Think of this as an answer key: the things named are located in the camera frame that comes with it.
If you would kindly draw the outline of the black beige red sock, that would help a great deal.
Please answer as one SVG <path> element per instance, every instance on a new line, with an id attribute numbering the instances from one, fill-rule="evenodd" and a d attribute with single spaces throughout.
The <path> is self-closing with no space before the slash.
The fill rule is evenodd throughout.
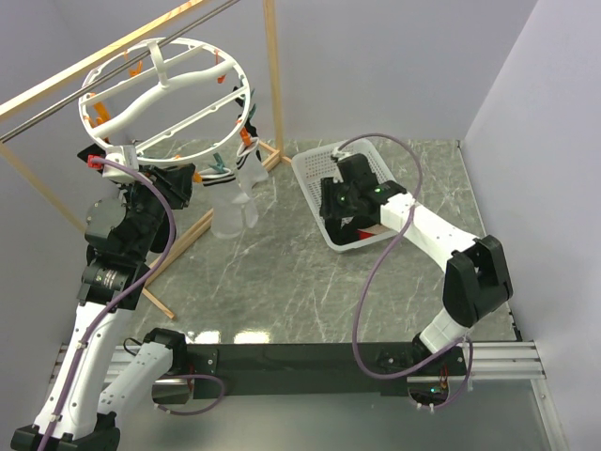
<path id="1" fill-rule="evenodd" d="M 347 223 L 342 219 L 328 219 L 324 221 L 324 226 L 331 242 L 338 246 L 349 245 L 380 235 L 385 237 L 395 235 L 394 231 L 362 216 L 353 217 Z"/>

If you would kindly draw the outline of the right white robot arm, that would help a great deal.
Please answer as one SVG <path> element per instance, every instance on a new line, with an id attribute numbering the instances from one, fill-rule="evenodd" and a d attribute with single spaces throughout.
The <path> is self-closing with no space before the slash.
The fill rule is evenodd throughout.
<path id="1" fill-rule="evenodd" d="M 442 308 L 412 341 L 412 363 L 432 375 L 443 349 L 464 336 L 514 294 L 501 242 L 479 238 L 421 205 L 393 180 L 379 181 L 366 156 L 334 152 L 339 175 L 320 181 L 319 214 L 340 242 L 379 229 L 402 235 L 443 271 Z"/>

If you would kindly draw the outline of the white striped hanging sock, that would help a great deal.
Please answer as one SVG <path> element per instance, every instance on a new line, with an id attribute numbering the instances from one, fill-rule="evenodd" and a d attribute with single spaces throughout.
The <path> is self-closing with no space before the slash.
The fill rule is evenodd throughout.
<path id="1" fill-rule="evenodd" d="M 235 173 L 225 168 L 200 172 L 203 189 L 213 209 L 211 232 L 219 239 L 233 239 L 243 229 L 242 206 L 248 200 L 240 189 Z"/>

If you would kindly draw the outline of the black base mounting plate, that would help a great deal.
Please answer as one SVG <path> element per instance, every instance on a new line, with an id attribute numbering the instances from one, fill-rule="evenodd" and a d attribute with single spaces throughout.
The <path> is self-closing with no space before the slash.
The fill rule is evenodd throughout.
<path id="1" fill-rule="evenodd" d="M 417 365 L 409 342 L 359 344 L 365 365 L 379 374 L 393 374 Z M 459 346 L 416 373 L 395 380 L 377 380 L 357 365 L 350 343 L 188 345 L 189 362 L 199 374 L 224 382 L 227 396 L 334 395 L 378 393 L 408 396 L 408 377 L 465 376 L 467 357 Z"/>

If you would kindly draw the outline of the wooden rack frame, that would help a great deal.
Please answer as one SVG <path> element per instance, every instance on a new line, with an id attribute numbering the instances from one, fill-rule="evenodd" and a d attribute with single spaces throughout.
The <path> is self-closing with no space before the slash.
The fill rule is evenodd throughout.
<path id="1" fill-rule="evenodd" d="M 142 39 L 156 34 L 158 31 L 165 28 L 165 26 L 183 18 L 186 14 L 197 10 L 204 4 L 205 3 L 203 1 L 188 1 L 164 13 L 159 18 L 142 25 L 136 30 L 130 32 L 125 37 L 110 43 L 109 45 L 96 51 L 94 54 L 91 54 L 72 66 L 58 72 L 49 79 L 29 88 L 15 98 L 6 101 L 1 105 L 1 119 L 6 120 L 9 117 L 14 116 L 23 108 L 40 101 L 42 98 L 56 91 L 62 85 L 72 81 L 84 71 L 92 69 L 105 62 L 109 58 L 125 52 L 126 49 L 130 48 Z M 265 143 L 261 143 L 260 147 L 270 153 L 267 160 L 264 161 L 264 166 L 266 169 L 271 170 L 278 163 L 290 163 L 291 160 L 285 156 L 284 149 L 284 128 L 277 43 L 276 11 L 275 3 L 273 1 L 265 1 L 263 3 L 263 15 L 270 69 L 270 94 L 273 125 L 275 130 L 275 146 L 270 147 Z M 57 104 L 49 107 L 49 109 L 38 114 L 37 116 L 28 119 L 28 121 L 14 129 L 14 131 L 2 135 L 1 156 L 13 167 L 13 169 L 15 169 L 25 180 L 27 180 L 32 187 L 38 191 L 38 193 L 52 207 L 54 207 L 59 214 L 64 217 L 64 219 L 68 221 L 69 224 L 74 226 L 79 232 L 84 232 L 85 225 L 79 220 L 79 218 L 77 218 L 76 215 L 61 201 L 61 199 L 6 145 L 10 139 L 30 129 L 43 119 L 62 109 L 69 102 L 76 100 L 79 97 L 80 95 L 78 93 L 72 94 Z M 205 232 L 208 231 L 212 217 L 213 212 L 207 212 L 189 230 L 187 230 L 180 238 L 176 240 L 172 250 L 162 264 L 158 262 L 152 263 L 152 268 L 155 270 L 155 272 L 149 277 L 149 282 L 153 282 L 156 278 L 158 278 L 159 275 L 161 275 Z"/>

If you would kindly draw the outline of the white round clip hanger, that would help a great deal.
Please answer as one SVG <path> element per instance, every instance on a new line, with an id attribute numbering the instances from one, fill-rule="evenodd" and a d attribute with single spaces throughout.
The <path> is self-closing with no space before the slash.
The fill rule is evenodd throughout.
<path id="1" fill-rule="evenodd" d="M 183 88 L 191 86 L 198 87 L 207 81 L 215 80 L 221 83 L 227 73 L 233 71 L 238 76 L 239 84 L 235 86 L 231 92 L 183 118 L 178 123 L 157 132 L 147 140 L 137 141 L 132 144 L 135 146 L 138 163 L 141 165 L 170 167 L 199 163 L 199 161 L 207 155 L 215 156 L 224 144 L 229 142 L 237 133 L 242 132 L 246 127 L 247 122 L 252 118 L 255 111 L 255 105 L 252 102 L 254 91 L 251 89 L 246 74 L 239 63 L 235 58 L 223 52 L 221 49 L 203 41 L 178 38 L 175 39 L 173 43 L 175 45 L 184 46 L 186 50 L 171 58 L 165 59 L 160 50 L 160 41 L 159 38 L 144 39 L 131 47 L 132 50 L 146 49 L 149 51 L 149 58 L 152 61 L 151 68 L 147 70 L 140 68 L 136 70 L 129 79 L 120 81 L 116 85 L 111 86 L 98 94 L 93 93 L 91 88 L 95 82 L 100 81 L 102 71 L 108 64 L 103 63 L 91 70 L 86 75 L 83 83 L 83 88 L 86 92 L 78 100 L 80 119 L 82 120 L 90 139 L 93 141 L 93 144 L 97 144 L 105 150 L 110 146 L 120 146 L 112 145 L 108 142 L 110 135 L 130 126 L 136 118 L 142 115 L 147 108 L 157 101 L 160 101 Z M 170 76 L 168 74 L 168 71 L 174 66 L 203 52 L 208 52 L 215 56 L 216 62 L 212 67 L 204 70 L 185 72 L 175 76 Z M 103 102 L 105 100 L 151 78 L 156 79 L 157 83 L 133 100 L 123 112 L 115 117 L 106 116 L 104 114 Z M 241 113 L 238 116 L 232 131 L 223 139 L 211 144 L 208 148 L 184 157 L 174 156 L 172 158 L 158 159 L 150 158 L 145 155 L 145 152 L 150 148 L 173 137 L 175 134 L 188 128 L 200 119 L 218 112 L 222 107 L 232 101 L 241 108 Z"/>

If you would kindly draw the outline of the black striped sock at left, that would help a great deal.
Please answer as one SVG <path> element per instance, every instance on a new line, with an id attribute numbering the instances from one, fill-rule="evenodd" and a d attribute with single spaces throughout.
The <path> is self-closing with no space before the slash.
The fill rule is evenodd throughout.
<path id="1" fill-rule="evenodd" d="M 84 163 L 88 163 L 94 158 L 104 159 L 105 156 L 105 149 L 98 146 L 97 144 L 92 144 L 77 153 L 77 157 Z"/>

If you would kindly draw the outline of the white plastic mesh basket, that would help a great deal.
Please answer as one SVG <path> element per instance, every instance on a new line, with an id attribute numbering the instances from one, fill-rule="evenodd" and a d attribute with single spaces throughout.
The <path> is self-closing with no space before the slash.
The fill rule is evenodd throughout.
<path id="1" fill-rule="evenodd" d="M 345 149 L 351 153 L 351 156 L 335 163 L 330 158 L 335 147 Z M 377 219 L 379 218 L 379 206 L 387 198 L 387 195 L 400 194 L 404 191 L 369 140 L 362 138 L 346 147 L 339 142 L 306 150 L 292 158 L 292 168 L 309 209 L 316 220 L 318 229 L 332 250 L 344 253 L 393 237 L 380 235 L 349 245 L 338 246 L 333 244 L 328 237 L 324 220 L 319 214 L 321 204 L 320 181 L 324 178 L 333 177 L 336 181 L 357 180 L 365 182 L 368 188 L 364 196 L 371 207 L 369 217 L 376 223 L 378 223 Z"/>

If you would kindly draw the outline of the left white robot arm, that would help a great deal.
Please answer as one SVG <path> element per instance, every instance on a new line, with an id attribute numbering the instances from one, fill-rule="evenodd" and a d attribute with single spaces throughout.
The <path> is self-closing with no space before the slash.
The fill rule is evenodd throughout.
<path id="1" fill-rule="evenodd" d="M 104 382 L 118 336 L 154 272 L 146 256 L 165 259 L 171 250 L 173 212 L 189 204 L 195 167 L 135 170 L 101 158 L 92 163 L 116 174 L 121 195 L 88 210 L 87 265 L 67 353 L 33 424 L 15 430 L 13 450 L 115 450 L 125 411 L 158 377 L 174 378 L 187 368 L 183 335 L 154 329 L 133 363 L 110 384 Z"/>

